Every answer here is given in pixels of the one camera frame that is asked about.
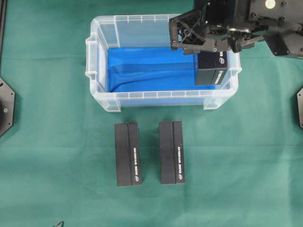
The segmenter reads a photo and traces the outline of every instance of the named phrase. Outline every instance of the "green tablecloth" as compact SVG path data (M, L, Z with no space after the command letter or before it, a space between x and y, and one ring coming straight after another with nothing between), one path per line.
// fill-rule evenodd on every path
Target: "green tablecloth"
M300 227L303 61L241 53L239 91L201 106L107 113L89 92L85 38L99 15L182 13L182 0L8 0L1 76L16 91L0 138L0 226ZM185 185L159 182L158 122L181 120ZM136 121L144 182L116 187L114 124Z

